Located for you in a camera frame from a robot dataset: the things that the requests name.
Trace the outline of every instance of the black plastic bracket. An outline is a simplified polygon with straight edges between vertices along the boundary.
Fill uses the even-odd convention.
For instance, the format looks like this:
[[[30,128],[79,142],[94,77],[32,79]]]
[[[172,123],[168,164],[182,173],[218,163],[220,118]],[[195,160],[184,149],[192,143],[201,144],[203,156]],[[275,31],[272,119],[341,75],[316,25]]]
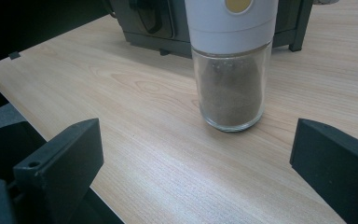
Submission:
[[[301,2],[296,24],[296,36],[293,43],[289,45],[289,49],[292,52],[299,51],[302,49],[305,33],[307,31],[308,21],[310,20],[310,12],[312,10],[312,5],[312,0],[303,0]]]
[[[17,58],[20,58],[21,55],[17,52],[17,51],[14,51],[14,52],[11,52],[8,54],[8,57],[11,59],[11,60],[15,60]]]
[[[97,119],[73,124],[13,167],[37,223],[67,223],[103,165]]]
[[[347,223],[358,223],[358,139],[299,119],[290,163]]]

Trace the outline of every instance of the dark background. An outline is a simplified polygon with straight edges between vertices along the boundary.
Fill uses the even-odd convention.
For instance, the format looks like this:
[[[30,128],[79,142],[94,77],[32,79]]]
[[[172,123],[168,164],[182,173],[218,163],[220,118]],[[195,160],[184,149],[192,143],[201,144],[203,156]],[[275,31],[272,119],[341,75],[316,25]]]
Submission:
[[[102,0],[0,0],[0,60],[107,14]]]

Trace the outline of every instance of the black handle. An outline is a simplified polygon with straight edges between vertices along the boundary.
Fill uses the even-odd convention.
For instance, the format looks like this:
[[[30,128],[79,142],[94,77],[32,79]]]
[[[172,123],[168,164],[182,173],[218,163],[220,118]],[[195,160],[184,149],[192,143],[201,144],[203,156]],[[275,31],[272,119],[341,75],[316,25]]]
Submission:
[[[162,20],[156,0],[130,0],[129,3],[142,30],[152,35],[161,29]]]

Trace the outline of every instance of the yellow button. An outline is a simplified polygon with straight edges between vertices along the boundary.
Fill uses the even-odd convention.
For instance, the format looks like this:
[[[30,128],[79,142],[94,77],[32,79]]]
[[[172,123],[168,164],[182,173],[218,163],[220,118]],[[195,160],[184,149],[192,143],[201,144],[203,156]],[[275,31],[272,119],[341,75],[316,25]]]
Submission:
[[[239,13],[251,5],[252,0],[226,0],[228,10]]]

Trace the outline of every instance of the black appliance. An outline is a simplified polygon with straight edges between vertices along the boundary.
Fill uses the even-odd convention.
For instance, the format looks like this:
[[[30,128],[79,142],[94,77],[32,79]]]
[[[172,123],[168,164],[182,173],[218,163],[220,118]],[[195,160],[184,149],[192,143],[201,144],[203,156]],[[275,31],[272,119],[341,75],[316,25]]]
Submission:
[[[191,57],[185,0],[104,0],[135,46]],[[301,50],[313,0],[280,0],[273,47]]]

